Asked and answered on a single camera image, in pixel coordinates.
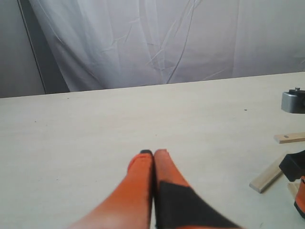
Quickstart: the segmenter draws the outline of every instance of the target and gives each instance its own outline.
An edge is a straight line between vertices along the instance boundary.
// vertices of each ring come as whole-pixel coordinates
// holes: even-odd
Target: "wooden table surface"
[[[0,228],[64,228],[103,201],[141,149],[167,148],[196,192],[248,229],[303,229],[282,176],[249,182],[305,131],[281,110],[305,73],[0,99]]]

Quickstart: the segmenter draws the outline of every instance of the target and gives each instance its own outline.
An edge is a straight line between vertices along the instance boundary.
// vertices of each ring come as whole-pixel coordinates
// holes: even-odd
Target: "wooden stick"
[[[305,141],[305,132],[292,133],[286,135],[275,135],[275,140],[278,143],[289,143],[289,142],[303,142]]]
[[[264,192],[282,174],[279,165],[286,154],[281,155],[263,173],[251,181],[250,187],[259,193]]]
[[[292,197],[295,199],[297,192],[299,191],[300,184],[299,183],[288,183],[287,187],[288,187]]]

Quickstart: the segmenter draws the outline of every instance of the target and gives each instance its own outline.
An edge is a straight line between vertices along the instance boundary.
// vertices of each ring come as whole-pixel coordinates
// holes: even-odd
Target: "white backdrop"
[[[304,0],[30,0],[71,91],[305,69]]]

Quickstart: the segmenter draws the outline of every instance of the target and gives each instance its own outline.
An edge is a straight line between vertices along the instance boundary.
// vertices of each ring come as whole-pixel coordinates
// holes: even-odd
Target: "white table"
[[[0,99],[0,228],[64,228],[103,201],[141,149],[167,148],[197,193],[248,229],[303,229],[282,176],[249,182],[305,131],[281,110],[305,73]]]

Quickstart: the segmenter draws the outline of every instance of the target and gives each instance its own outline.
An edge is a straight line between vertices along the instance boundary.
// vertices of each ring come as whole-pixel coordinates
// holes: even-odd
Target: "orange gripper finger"
[[[99,206],[69,229],[148,229],[152,209],[153,154],[142,150],[126,177]]]
[[[166,149],[154,154],[157,229],[240,228],[205,203],[181,175]]]
[[[295,207],[300,215],[305,218],[305,176],[301,177],[300,188],[295,197]]]

